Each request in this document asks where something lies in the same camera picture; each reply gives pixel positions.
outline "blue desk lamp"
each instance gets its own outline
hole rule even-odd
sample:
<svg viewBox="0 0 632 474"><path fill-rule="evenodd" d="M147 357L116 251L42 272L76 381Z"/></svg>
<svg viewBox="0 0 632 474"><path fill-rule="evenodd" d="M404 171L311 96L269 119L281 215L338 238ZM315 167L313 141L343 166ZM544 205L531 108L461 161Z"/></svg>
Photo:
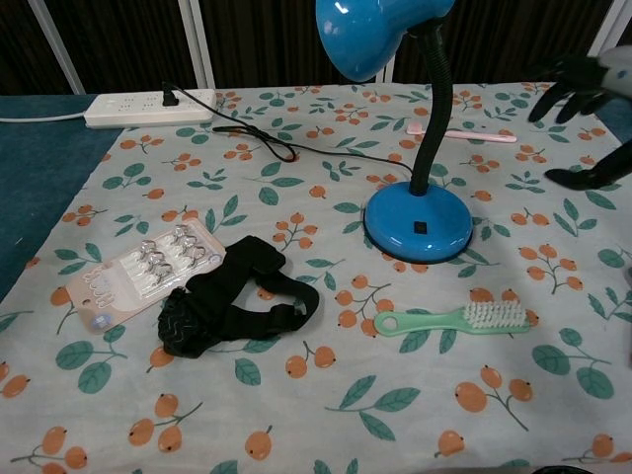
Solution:
<svg viewBox="0 0 632 474"><path fill-rule="evenodd" d="M373 77L408 32L419 44L433 84L433 109L410 183L377 192L364 211L369 239L412 263L438 263L459 254L472 235L461 199L428 179L452 111L452 81L440 35L454 0L316 0L321 41L338 70L357 82Z"/></svg>

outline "plug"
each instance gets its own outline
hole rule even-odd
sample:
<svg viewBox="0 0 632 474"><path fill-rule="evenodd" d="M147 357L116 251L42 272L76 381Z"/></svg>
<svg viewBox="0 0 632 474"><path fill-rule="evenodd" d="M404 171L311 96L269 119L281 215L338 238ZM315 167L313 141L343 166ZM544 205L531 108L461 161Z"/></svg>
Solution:
<svg viewBox="0 0 632 474"><path fill-rule="evenodd" d="M174 94L172 88L166 83L162 83L162 107L174 107L180 103L180 100Z"/></svg>

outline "white cable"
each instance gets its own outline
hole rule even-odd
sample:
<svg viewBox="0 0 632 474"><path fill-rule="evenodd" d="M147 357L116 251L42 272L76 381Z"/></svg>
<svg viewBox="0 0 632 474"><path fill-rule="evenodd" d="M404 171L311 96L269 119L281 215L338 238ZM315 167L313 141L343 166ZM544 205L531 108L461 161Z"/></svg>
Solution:
<svg viewBox="0 0 632 474"><path fill-rule="evenodd" d="M58 120L71 120L80 119L85 113L80 112L78 114L70 114L69 116L57 116L57 117L39 117L39 118L0 118L0 122L3 123L31 123L36 121L58 121Z"/></svg>

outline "green brush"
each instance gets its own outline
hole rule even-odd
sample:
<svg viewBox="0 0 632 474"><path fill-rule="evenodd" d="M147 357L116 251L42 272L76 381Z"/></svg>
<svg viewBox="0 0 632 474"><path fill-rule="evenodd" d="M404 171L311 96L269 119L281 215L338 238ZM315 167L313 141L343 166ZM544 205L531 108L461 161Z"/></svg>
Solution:
<svg viewBox="0 0 632 474"><path fill-rule="evenodd" d="M445 314L410 314L386 311L375 317L382 336L397 336L425 329L455 329L468 334L524 333L530 329L520 303L470 303Z"/></svg>

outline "brush bristles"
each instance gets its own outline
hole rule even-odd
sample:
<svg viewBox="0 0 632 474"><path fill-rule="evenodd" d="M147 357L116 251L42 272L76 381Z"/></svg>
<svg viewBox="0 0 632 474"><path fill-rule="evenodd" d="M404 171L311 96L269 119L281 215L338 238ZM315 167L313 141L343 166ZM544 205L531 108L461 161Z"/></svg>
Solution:
<svg viewBox="0 0 632 474"><path fill-rule="evenodd" d="M524 326L526 314L516 301L470 303L465 306L465 319L476 329Z"/></svg>

